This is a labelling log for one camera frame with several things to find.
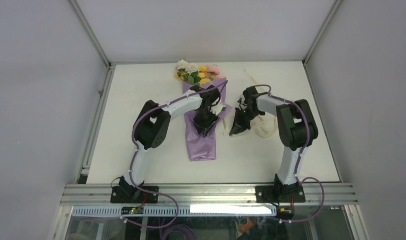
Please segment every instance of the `white wall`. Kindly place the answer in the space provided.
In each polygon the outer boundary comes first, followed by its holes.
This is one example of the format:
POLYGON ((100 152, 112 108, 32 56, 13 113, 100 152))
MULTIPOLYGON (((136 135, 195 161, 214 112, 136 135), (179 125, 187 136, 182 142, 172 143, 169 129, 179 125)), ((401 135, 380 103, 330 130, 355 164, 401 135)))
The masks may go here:
POLYGON ((78 0, 113 62, 302 60, 334 0, 78 0))
POLYGON ((345 0, 308 65, 373 240, 406 240, 406 0, 345 0))
POLYGON ((104 72, 67 1, 0 1, 0 240, 48 238, 104 72))

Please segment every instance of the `black mounting base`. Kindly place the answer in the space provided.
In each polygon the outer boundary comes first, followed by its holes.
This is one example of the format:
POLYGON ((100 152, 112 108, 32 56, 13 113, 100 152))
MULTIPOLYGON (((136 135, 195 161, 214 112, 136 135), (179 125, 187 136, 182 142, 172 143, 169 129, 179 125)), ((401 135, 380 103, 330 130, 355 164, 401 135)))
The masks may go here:
POLYGON ((290 203, 291 198, 295 203, 306 202, 302 185, 283 185, 277 175, 273 185, 256 186, 255 190, 257 203, 290 203))
MULTIPOLYGON (((158 186, 142 186, 143 189, 158 192, 158 186)), ((158 202, 158 195, 152 195, 147 193, 147 202, 148 204, 156 204, 158 202)), ((113 186, 113 190, 111 193, 110 203, 112 204, 141 204, 145 200, 145 197, 141 194, 133 199, 126 195, 123 189, 120 186, 113 186)))

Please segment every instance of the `purple fabric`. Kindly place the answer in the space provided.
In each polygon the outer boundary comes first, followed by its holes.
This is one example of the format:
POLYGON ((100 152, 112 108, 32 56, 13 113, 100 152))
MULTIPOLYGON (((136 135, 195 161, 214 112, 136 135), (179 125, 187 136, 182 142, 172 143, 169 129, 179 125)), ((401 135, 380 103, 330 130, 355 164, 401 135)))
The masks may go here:
MULTIPOLYGON (((226 81, 226 78, 213 80, 209 83, 201 85, 202 88, 207 88, 210 85, 221 84, 226 81)), ((186 92, 192 87, 191 84, 184 82, 183 91, 186 92)), ((219 116, 219 121, 216 125, 228 114, 231 110, 231 106, 225 104, 226 98, 226 86, 221 92, 222 103, 226 106, 226 109, 222 111, 219 116)), ((184 114, 185 116, 185 139, 187 141, 188 156, 191 161, 204 161, 216 159, 216 125, 210 130, 207 137, 203 137, 197 133, 192 120, 195 117, 195 111, 189 111, 184 114)))

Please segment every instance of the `orange object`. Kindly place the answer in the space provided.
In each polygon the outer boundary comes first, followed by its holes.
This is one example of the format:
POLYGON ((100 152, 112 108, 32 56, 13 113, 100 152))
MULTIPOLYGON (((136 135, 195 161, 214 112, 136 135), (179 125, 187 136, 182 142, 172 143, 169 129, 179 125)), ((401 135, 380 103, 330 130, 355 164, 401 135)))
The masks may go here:
POLYGON ((238 230, 240 231, 240 233, 246 233, 248 230, 252 229, 254 226, 257 225, 257 220, 255 221, 251 221, 251 219, 249 217, 247 218, 247 223, 242 225, 240 223, 238 223, 238 230))

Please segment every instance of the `table surface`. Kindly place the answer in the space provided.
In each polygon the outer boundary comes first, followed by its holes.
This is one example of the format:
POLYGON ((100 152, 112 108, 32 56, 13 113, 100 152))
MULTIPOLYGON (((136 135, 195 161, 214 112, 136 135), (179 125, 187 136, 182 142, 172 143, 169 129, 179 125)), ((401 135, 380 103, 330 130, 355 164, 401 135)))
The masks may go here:
MULTIPOLYGON (((289 100, 306 99, 319 130, 318 138, 305 155, 300 177, 337 182, 339 177, 326 140, 303 65, 292 62, 219 62, 229 80, 225 102, 233 108, 246 87, 272 86, 272 94, 289 100)), ((134 151, 131 129, 147 100, 166 102, 182 94, 182 83, 173 78, 175 65, 117 65, 92 157, 88 184, 107 184, 128 169, 134 151)), ((233 114, 225 118, 232 124, 233 114)), ((278 131, 268 138, 253 130, 229 137, 223 122, 216 127, 217 159, 190 161, 185 141, 185 121, 171 121, 163 144, 146 155, 146 183, 262 183, 272 182, 278 171, 284 146, 278 131)))

